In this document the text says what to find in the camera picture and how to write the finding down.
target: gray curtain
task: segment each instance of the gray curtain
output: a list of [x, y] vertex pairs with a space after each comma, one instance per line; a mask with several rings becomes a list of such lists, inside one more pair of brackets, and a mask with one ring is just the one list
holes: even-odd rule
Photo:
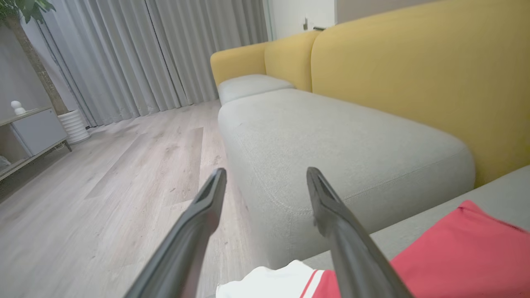
[[54, 0], [41, 26], [89, 122], [218, 98], [209, 57], [267, 40], [261, 0]]
[[267, 41], [261, 0], [147, 0], [166, 62], [177, 71], [186, 103], [218, 98], [210, 56]]

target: white cloth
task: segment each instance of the white cloth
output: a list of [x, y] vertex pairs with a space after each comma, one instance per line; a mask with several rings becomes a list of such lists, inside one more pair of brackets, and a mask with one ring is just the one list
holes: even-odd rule
[[309, 281], [303, 298], [312, 297], [323, 271], [313, 272], [298, 260], [278, 270], [258, 267], [241, 281], [217, 286], [216, 298], [300, 298]]

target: white vase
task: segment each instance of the white vase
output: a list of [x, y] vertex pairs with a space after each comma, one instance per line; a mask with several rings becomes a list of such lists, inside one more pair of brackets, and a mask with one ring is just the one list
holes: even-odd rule
[[79, 110], [74, 110], [57, 117], [59, 117], [59, 121], [61, 121], [61, 124], [68, 134], [66, 140], [69, 144], [77, 144], [90, 138], [90, 134], [86, 131]]

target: gray sofa cushion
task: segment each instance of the gray sofa cushion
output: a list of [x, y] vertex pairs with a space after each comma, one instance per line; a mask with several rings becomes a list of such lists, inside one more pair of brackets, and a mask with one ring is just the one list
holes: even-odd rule
[[319, 168], [372, 233], [471, 189], [467, 147], [434, 128], [295, 89], [221, 107], [219, 128], [272, 268], [328, 249], [305, 172]]
[[221, 105], [236, 99], [269, 91], [294, 88], [284, 80], [261, 74], [244, 75], [224, 81], [217, 88]]
[[[497, 219], [530, 230], [530, 166], [375, 232], [371, 235], [372, 239], [391, 260], [465, 200], [473, 201]], [[329, 251], [304, 263], [314, 269], [333, 269]]]

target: white cabinet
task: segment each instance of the white cabinet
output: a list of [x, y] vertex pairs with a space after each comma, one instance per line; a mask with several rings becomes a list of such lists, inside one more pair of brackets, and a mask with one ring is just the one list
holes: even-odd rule
[[37, 155], [66, 138], [53, 109], [44, 110], [12, 123], [31, 155]]
[[66, 137], [52, 108], [32, 110], [0, 121], [0, 155], [4, 157], [0, 180], [61, 142], [72, 151]]

